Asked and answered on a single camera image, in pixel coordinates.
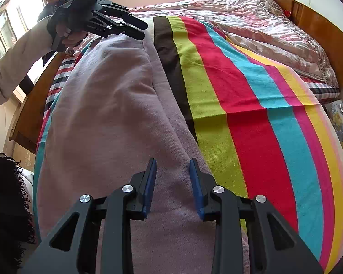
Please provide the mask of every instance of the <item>yellow stripe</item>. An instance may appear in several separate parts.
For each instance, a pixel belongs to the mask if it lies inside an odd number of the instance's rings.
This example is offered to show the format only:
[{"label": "yellow stripe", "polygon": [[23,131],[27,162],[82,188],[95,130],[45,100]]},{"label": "yellow stripe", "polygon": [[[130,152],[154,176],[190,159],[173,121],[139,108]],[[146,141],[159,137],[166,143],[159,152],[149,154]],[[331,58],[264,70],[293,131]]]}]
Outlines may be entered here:
[{"label": "yellow stripe", "polygon": [[315,101],[313,102],[312,99],[310,99],[309,94],[307,94],[307,92],[305,92],[305,90],[299,84],[299,81],[302,80],[300,80],[299,76],[295,75],[292,72],[291,68],[283,64],[274,62],[270,59],[264,58],[244,48],[238,47],[236,45],[234,46],[253,59],[258,60],[265,65],[275,66],[279,70],[288,85],[298,97],[299,101],[305,106],[306,113],[319,138],[329,167],[334,194],[334,236],[328,265],[325,271],[325,273],[328,273],[335,266],[338,255],[341,251],[341,245],[343,241],[343,186],[341,179],[343,177],[343,174],[341,174],[340,172],[340,162],[338,161],[338,158],[333,155],[333,151],[336,151],[337,146],[331,143],[330,138],[328,137],[328,135],[330,135],[331,133],[328,133],[328,130],[324,125],[326,121],[320,117],[321,105],[319,105],[318,102],[316,102],[317,104],[315,104]]},{"label": "yellow stripe", "polygon": [[180,57],[198,146],[218,184],[238,196],[248,197],[226,112],[220,106],[202,58],[196,46],[188,39],[184,22],[178,17],[167,18]]}]

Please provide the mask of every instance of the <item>hand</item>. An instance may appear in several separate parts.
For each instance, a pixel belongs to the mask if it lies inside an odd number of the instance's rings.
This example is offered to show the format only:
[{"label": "hand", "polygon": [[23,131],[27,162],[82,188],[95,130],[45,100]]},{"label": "hand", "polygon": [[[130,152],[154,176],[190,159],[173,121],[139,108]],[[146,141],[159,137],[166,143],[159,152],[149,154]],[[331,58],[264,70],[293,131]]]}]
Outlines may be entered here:
[{"label": "hand", "polygon": [[[56,32],[60,37],[63,37],[66,31],[66,26],[64,24],[59,23],[56,26]],[[75,47],[78,46],[83,39],[88,35],[86,31],[80,32],[71,32],[70,35],[62,40],[62,43],[65,47]]]}]

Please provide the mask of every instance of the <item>wooden bed frame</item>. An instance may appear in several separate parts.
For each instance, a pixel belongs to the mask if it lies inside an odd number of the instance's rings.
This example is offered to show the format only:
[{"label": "wooden bed frame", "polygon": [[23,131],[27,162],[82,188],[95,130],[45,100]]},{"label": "wooden bed frame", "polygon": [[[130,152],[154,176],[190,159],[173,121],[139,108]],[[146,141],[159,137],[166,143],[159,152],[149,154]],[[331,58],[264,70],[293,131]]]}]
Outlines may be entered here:
[{"label": "wooden bed frame", "polygon": [[[291,21],[312,36],[324,48],[337,75],[339,87],[343,88],[343,32],[319,13],[295,0],[274,0],[282,9],[291,11]],[[32,153],[36,153],[44,106],[51,83],[64,53],[51,58],[42,75],[37,78],[34,89],[26,96],[14,116],[9,140],[14,140]]]}]

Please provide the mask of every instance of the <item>rainbow striped blanket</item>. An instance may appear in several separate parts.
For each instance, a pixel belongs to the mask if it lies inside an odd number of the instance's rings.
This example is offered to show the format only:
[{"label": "rainbow striped blanket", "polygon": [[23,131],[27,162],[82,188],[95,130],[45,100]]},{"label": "rainbow striped blanket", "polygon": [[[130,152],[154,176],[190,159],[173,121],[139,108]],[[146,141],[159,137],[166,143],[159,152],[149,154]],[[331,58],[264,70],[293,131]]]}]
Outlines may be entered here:
[{"label": "rainbow striped blanket", "polygon": [[208,23],[154,17],[153,32],[218,184],[270,199],[328,272],[343,254],[343,152],[318,100],[291,68]]}]

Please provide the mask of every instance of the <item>pink towel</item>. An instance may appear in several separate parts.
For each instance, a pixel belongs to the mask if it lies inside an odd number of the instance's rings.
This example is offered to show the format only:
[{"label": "pink towel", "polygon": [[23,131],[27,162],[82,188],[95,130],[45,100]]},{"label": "pink towel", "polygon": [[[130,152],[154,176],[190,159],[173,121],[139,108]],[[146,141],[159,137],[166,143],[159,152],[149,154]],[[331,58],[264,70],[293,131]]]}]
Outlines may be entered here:
[{"label": "pink towel", "polygon": [[215,225],[197,215],[190,158],[210,171],[148,34],[143,41],[124,35],[102,39],[62,89],[38,183],[42,238],[81,195],[111,194],[144,170],[150,157],[158,164],[156,185],[148,219],[131,224],[134,272],[211,273]]}]

